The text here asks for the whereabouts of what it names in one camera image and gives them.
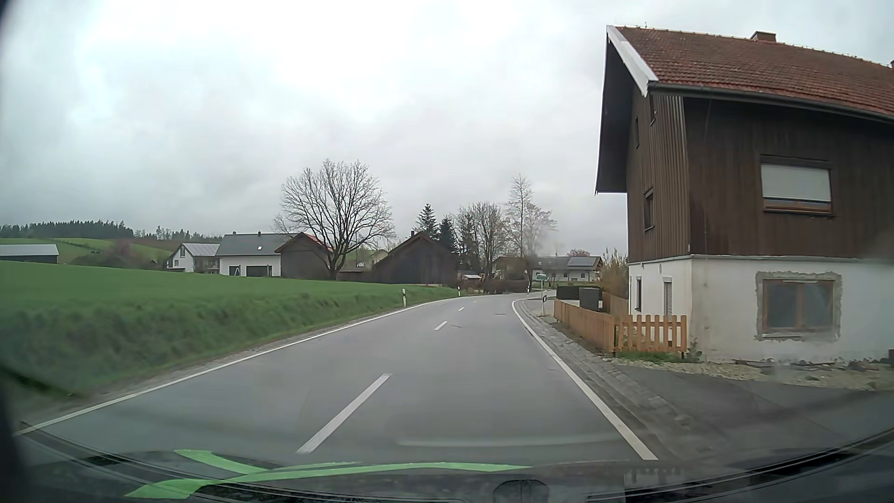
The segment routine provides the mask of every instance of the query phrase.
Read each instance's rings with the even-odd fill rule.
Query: asphalt road
[[[640,455],[511,307],[421,305],[44,427],[115,453],[205,449],[286,465],[544,465]]]

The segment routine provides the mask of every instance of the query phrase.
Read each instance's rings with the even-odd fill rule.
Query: hill
[[[60,264],[77,263],[78,260],[76,259],[78,258],[80,258],[80,261],[82,263],[95,263],[95,260],[97,260],[97,258],[85,257],[91,254],[96,254],[97,252],[109,252],[115,245],[115,243],[120,242],[130,243],[131,240],[91,239],[88,237],[0,238],[0,244],[55,244],[56,249],[59,250]],[[165,247],[171,247],[171,244],[168,242],[161,241],[156,243],[164,243]],[[175,250],[179,245],[179,242],[174,244],[172,250]],[[154,260],[156,263],[160,264],[164,259],[171,255],[171,251],[168,251],[164,248],[156,248],[153,246],[147,246],[145,244],[131,244],[130,247],[134,261],[130,265],[121,265],[121,267],[139,268],[141,264],[146,264],[150,260]]]
[[[449,288],[0,261],[0,362],[89,393]]]

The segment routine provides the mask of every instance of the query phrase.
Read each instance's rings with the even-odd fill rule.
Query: sky
[[[0,31],[0,223],[270,232],[325,158],[378,177],[398,236],[533,183],[544,254],[627,249],[594,194],[606,25],[894,59],[894,3],[26,0]]]

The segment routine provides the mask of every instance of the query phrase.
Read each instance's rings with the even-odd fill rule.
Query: brown wooden facade
[[[643,97],[633,89],[630,104],[631,262],[688,254],[859,258],[890,240],[894,122],[659,90]],[[762,158],[827,166],[831,214],[764,209]]]
[[[377,262],[369,273],[376,283],[456,283],[457,256],[425,234],[415,234]]]

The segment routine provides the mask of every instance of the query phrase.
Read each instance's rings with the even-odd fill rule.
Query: shed
[[[280,254],[283,277],[293,279],[330,279],[326,248],[319,238],[298,233],[276,249]]]
[[[0,260],[56,264],[59,250],[55,244],[0,244]]]
[[[370,271],[376,283],[451,284],[456,281],[455,254],[425,233],[413,234]]]

